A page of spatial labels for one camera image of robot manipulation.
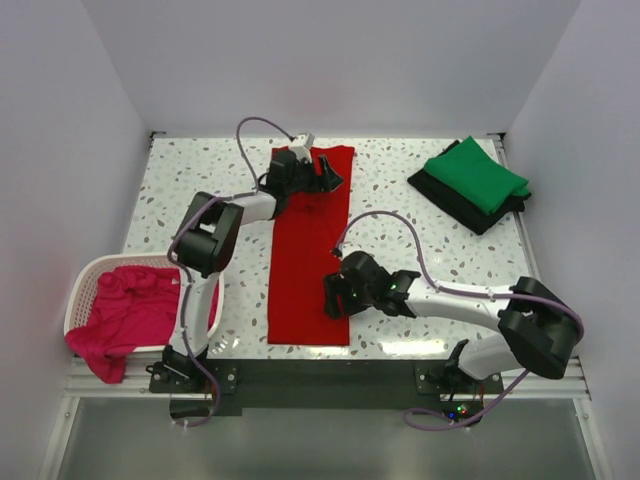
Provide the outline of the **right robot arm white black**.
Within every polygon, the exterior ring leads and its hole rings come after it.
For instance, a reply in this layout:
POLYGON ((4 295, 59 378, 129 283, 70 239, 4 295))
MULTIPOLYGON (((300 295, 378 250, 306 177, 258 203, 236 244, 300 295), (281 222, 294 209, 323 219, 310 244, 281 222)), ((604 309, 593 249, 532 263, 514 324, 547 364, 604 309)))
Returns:
POLYGON ((388 317, 438 317, 491 330, 487 337, 459 341, 432 372, 435 383, 459 393, 518 368, 560 380, 584 335, 571 309, 531 277, 512 286, 460 288, 422 272, 389 272, 370 254, 354 251, 323 283, 324 310, 333 319, 373 308, 388 317))

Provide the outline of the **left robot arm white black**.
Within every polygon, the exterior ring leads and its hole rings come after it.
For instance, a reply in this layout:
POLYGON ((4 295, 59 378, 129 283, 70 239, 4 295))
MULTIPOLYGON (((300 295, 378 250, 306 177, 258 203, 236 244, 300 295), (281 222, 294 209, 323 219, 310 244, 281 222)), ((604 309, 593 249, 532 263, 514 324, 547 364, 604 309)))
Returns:
POLYGON ((346 226, 355 150, 275 148, 252 190, 194 195, 168 249, 179 271, 174 330, 161 361, 149 368, 153 393, 195 393, 216 386, 208 366, 214 290, 233 259, 240 230, 274 224, 267 296, 267 339, 275 344, 344 346, 349 324, 324 311, 324 278, 338 267, 330 250, 346 226))

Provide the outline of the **red t shirt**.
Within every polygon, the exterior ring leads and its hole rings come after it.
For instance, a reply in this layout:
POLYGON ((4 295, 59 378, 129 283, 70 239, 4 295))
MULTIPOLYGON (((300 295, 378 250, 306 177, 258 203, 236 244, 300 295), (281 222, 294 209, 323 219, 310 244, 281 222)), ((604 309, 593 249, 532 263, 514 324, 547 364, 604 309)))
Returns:
POLYGON ((295 193, 274 220, 268 281, 267 341, 276 345, 346 346, 349 319, 324 311, 324 277, 337 271, 331 250, 348 222, 355 148, 311 150, 344 183, 331 193, 295 193))

